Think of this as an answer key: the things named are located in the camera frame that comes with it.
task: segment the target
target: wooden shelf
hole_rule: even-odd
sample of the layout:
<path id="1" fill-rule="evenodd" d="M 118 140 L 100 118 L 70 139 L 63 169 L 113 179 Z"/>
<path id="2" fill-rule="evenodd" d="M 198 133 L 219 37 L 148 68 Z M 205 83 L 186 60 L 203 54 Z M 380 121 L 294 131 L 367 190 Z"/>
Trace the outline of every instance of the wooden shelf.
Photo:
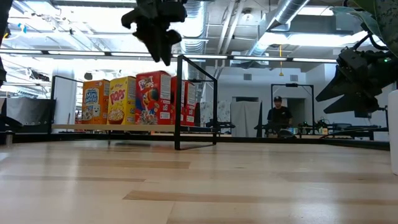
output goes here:
<path id="1" fill-rule="evenodd" d="M 53 129 L 102 130 L 102 131 L 164 131 L 174 132 L 174 125 L 149 124 L 53 124 Z"/>

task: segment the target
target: black shirt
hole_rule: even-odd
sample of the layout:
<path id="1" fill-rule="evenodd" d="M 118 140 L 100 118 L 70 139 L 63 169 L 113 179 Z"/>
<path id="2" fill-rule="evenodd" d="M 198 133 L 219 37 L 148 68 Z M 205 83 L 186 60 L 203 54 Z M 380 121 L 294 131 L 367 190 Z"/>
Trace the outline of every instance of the black shirt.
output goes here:
<path id="1" fill-rule="evenodd" d="M 289 123 L 289 119 L 292 118 L 292 113 L 286 107 L 282 106 L 281 108 L 273 108 L 268 111 L 267 120 L 272 121 L 274 123 Z"/>

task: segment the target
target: white column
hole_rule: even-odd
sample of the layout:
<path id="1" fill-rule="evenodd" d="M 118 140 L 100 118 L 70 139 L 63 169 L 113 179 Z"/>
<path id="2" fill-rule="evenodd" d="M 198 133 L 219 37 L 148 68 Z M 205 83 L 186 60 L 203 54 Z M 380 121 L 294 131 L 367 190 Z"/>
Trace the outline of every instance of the white column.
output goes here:
<path id="1" fill-rule="evenodd" d="M 73 65 L 62 63 L 52 72 L 53 76 L 75 79 Z M 55 79 L 54 99 L 57 100 L 54 114 L 54 124 L 75 124 L 77 82 L 57 77 Z M 53 133 L 65 131 L 53 129 Z"/>
<path id="2" fill-rule="evenodd" d="M 388 126 L 392 172 L 398 175 L 398 90 L 388 95 Z"/>

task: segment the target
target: doorway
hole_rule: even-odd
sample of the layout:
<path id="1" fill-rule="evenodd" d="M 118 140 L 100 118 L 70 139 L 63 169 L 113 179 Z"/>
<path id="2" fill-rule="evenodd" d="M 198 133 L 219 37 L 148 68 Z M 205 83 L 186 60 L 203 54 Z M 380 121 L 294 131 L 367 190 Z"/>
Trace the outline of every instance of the doorway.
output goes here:
<path id="1" fill-rule="evenodd" d="M 287 107 L 293 116 L 293 126 L 302 124 L 305 121 L 305 99 L 288 98 Z"/>

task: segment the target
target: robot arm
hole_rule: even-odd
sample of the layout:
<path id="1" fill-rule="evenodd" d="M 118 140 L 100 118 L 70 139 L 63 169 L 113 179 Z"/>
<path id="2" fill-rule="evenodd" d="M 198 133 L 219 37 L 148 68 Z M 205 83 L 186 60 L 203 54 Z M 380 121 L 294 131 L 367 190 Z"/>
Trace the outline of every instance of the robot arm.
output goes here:
<path id="1" fill-rule="evenodd" d="M 166 66 L 170 65 L 172 46 L 182 38 L 175 30 L 168 30 L 171 22 L 185 22 L 187 11 L 184 4 L 187 0 L 137 0 L 137 7 L 122 16 L 122 25 L 131 29 L 131 24 L 137 24 L 137 30 L 132 33 L 147 47 L 150 55 Z"/>

